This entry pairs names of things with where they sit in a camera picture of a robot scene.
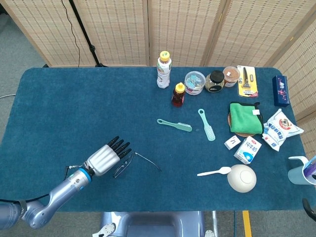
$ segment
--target cork coaster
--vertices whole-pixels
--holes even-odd
[[[228,117],[227,117],[227,121],[228,121],[229,127],[231,126],[231,120],[232,120],[232,118],[231,118],[231,113],[229,113],[229,114],[228,114]],[[239,133],[239,132],[235,132],[235,134],[237,134],[237,135],[240,136],[240,137],[248,137],[248,136],[252,137],[252,136],[255,135],[255,134]]]

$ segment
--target blue box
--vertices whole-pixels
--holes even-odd
[[[272,85],[275,106],[288,106],[290,104],[290,99],[288,97],[286,76],[275,76],[272,78]]]

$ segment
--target black lid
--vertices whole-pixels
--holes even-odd
[[[224,77],[224,73],[220,70],[214,70],[210,75],[211,81],[216,84],[221,83],[224,80]]]

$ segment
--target milk carton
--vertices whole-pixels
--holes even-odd
[[[234,157],[239,159],[244,164],[250,164],[260,147],[260,142],[256,141],[252,137],[247,137],[234,154]]]

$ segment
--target white bottle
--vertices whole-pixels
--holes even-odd
[[[170,53],[168,51],[162,51],[160,57],[157,60],[157,85],[160,88],[166,88],[170,84],[170,71],[172,63],[170,59]]]

